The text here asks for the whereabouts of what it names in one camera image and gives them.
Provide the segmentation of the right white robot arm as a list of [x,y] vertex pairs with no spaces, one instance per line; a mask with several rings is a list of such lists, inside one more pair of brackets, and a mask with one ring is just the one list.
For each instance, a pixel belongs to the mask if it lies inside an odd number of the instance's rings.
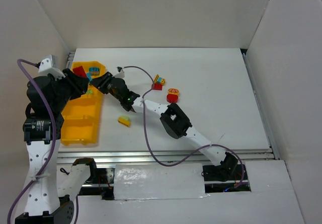
[[[147,100],[145,98],[147,93],[144,93],[141,96],[129,90],[122,78],[117,78],[109,72],[101,77],[93,79],[91,85],[103,94],[112,95],[126,111],[135,113],[140,112],[143,114],[143,131],[146,145],[150,155],[158,164],[164,167],[174,167],[187,160],[194,153],[201,152],[215,166],[215,171],[213,171],[213,173],[217,175],[221,181],[226,181],[233,175],[238,164],[237,155],[227,147],[213,144],[199,133],[178,104],[170,103],[166,105]],[[174,164],[162,163],[153,153],[148,142],[146,125],[147,111],[150,111],[159,117],[162,126],[170,137],[174,139],[184,138],[189,140],[195,150]]]

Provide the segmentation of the red yellow blue lego stack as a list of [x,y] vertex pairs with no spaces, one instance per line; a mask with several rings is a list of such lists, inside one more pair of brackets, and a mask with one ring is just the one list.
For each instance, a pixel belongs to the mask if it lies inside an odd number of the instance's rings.
[[166,79],[160,77],[158,74],[154,77],[152,89],[156,91],[161,91],[166,83]]

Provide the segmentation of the blue square lego brick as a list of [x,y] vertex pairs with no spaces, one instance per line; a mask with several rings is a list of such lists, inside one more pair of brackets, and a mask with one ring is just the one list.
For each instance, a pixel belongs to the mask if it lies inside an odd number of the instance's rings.
[[92,76],[91,76],[91,74],[88,72],[86,75],[87,75],[87,78],[89,79],[89,81],[91,82],[91,81],[92,81]]

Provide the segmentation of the yellow compartment bin tray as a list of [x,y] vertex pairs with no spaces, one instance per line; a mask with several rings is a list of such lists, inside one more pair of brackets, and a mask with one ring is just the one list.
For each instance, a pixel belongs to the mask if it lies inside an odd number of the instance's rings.
[[[97,61],[74,62],[71,70],[78,66],[82,66],[86,74],[90,67],[99,67],[101,72],[98,77],[106,72],[106,67]],[[92,85],[88,86],[89,89],[94,92],[92,96],[84,94],[80,98],[69,101],[62,112],[64,123],[60,141],[65,146],[97,143],[103,94]]]

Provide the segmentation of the yellow green lego stack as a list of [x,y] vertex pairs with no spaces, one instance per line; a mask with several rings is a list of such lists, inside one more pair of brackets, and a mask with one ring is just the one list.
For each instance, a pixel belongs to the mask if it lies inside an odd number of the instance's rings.
[[130,127],[131,125],[131,120],[128,116],[122,115],[118,117],[118,122],[126,127]]

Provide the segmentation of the blue round lego brick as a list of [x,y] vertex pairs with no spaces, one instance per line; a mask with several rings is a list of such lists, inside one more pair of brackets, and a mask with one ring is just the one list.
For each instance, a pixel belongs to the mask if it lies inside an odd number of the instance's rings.
[[98,77],[100,75],[100,68],[99,67],[90,67],[89,73],[92,77]]

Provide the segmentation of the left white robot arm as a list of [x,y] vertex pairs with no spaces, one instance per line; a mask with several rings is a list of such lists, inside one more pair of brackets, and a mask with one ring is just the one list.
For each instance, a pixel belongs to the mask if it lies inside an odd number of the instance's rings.
[[77,159],[62,188],[57,187],[58,140],[64,123],[63,109],[69,100],[88,90],[89,79],[77,76],[70,69],[56,79],[53,74],[30,78],[27,84],[24,142],[29,155],[29,177],[22,192],[27,193],[24,212],[15,223],[71,223],[78,214],[77,194],[83,183],[95,175],[93,159]]

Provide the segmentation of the red green blue lego stack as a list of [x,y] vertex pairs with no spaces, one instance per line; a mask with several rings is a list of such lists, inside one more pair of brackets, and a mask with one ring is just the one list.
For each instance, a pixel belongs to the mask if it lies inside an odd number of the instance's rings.
[[75,75],[79,77],[87,78],[87,74],[82,66],[74,67],[72,71]]

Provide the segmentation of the red round lego stack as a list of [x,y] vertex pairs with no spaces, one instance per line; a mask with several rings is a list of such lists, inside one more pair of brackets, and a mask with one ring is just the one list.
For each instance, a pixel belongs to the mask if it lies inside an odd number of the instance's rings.
[[179,100],[180,91],[175,88],[169,88],[167,94],[167,102],[168,103],[177,103]]

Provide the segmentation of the aluminium rail frame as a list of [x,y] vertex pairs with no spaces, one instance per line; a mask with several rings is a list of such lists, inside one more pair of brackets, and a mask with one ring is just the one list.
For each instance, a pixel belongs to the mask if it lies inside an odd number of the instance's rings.
[[[238,48],[78,48],[72,59],[97,61],[113,73],[124,67],[128,88],[147,93],[145,98],[157,103],[165,104],[168,89],[177,88],[180,108],[212,143],[233,150],[243,161],[275,159]],[[157,74],[166,79],[161,91],[152,89]],[[130,127],[118,122],[122,115],[130,118]],[[194,150],[189,140],[170,137],[150,111],[146,125],[150,147],[161,162],[173,164]],[[84,157],[101,165],[155,162],[146,145],[143,115],[125,111],[116,99],[104,95],[97,143],[59,149],[61,163]],[[209,163],[201,154],[187,160]]]

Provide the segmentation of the white taped cover panel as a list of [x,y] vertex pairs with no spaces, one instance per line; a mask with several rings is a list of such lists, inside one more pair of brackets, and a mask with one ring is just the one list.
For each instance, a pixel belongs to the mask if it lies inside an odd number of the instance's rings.
[[202,165],[117,165],[116,200],[197,199],[206,196]]

